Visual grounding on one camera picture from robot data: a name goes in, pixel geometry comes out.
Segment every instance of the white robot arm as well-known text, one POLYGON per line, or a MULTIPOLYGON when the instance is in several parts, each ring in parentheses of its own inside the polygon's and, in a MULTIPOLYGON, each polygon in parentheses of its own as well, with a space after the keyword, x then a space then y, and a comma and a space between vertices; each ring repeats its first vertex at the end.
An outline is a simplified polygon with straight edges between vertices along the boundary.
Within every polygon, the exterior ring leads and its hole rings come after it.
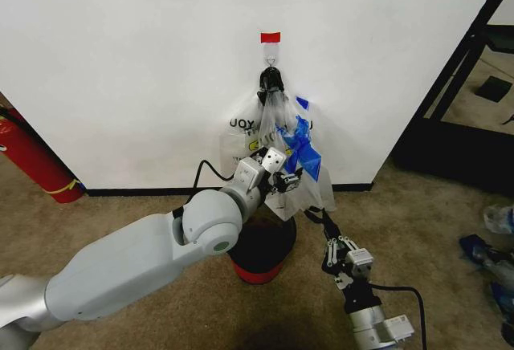
POLYGON ((110 315, 173 282, 182 270, 227 252, 272 190, 286 156, 269 149, 239 162, 234 180, 169 214, 154 214, 85 246, 49 280, 0 279, 0 348, 28 348, 39 332, 110 315))

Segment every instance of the plastic bag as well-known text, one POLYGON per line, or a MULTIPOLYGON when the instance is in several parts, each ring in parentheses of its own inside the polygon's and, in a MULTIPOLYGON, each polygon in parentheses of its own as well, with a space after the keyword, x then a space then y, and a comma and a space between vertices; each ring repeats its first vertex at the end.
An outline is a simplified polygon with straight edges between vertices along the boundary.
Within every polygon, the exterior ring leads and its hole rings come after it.
POLYGON ((259 149, 259 127, 264 106, 254 94, 225 125, 220 137, 221 171, 223 176, 235 172, 238 163, 259 149))
POLYGON ((303 170, 297 188, 267 196, 266 205, 283 220, 310 206, 324 207, 318 183, 321 155, 311 145, 311 126, 307 100, 291 99, 280 90, 267 92, 259 128, 259 147, 275 147, 285 152, 288 155, 284 165, 287 173, 303 170))
POLYGON ((312 146, 313 122, 308 105, 307 100, 290 98, 279 89, 261 90, 229 119, 221 136, 224 176, 230 176, 239 160, 262 147, 275 147, 288 155, 286 173, 302 168, 297 188, 270 193, 266 198, 266 205, 283 220, 310 206, 329 211, 336 208, 328 171, 321 166, 321 156, 312 146))

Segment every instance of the red tape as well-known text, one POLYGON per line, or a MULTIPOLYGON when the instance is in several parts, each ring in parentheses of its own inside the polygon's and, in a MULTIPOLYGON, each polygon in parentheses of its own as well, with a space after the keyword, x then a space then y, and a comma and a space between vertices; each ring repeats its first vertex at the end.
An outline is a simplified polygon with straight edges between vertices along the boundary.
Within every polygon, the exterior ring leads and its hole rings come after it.
POLYGON ((280 32, 261 33, 260 34, 260 42, 261 43, 279 43, 280 42, 280 32))

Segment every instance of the black cable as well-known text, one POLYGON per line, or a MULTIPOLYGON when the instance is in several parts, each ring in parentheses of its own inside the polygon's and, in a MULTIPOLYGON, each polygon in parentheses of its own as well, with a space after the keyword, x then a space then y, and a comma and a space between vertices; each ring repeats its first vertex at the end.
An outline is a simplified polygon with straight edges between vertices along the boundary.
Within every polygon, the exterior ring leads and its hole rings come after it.
POLYGON ((207 161, 207 160, 202 160, 200 161, 200 165, 198 166, 198 169, 196 171, 196 177, 194 178, 194 184, 193 184, 193 191, 191 192, 191 195, 189 196, 189 198, 187 199, 186 201, 186 204, 190 202, 190 200, 193 198, 193 196, 197 193, 196 188, 198 186, 198 181, 200 180, 200 173, 202 172, 202 167, 204 164, 207 164, 209 165, 209 168, 212 172, 214 172, 214 174, 219 177, 220 179, 222 179, 223 181, 230 181, 234 178, 234 174, 232 173, 232 175, 230 177, 223 177, 221 175, 221 173, 219 173, 215 167, 212 166, 212 164, 207 161))
POLYGON ((422 349, 427 350, 426 346, 426 321, 425 321, 425 304, 423 303, 423 298, 418 290, 414 287, 410 286, 380 286, 378 284, 369 284, 372 288, 383 291, 410 291, 416 294, 416 298, 418 298, 419 304, 419 320, 421 323, 421 343, 422 349))

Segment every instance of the fire extinguisher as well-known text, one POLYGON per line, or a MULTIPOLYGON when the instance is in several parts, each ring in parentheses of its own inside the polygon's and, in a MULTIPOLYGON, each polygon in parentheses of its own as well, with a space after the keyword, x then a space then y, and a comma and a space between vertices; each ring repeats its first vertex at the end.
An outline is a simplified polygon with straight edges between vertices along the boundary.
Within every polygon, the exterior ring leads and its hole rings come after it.
POLYGON ((15 109, 0 108, 0 153, 59 203, 74 201, 84 189, 15 109))

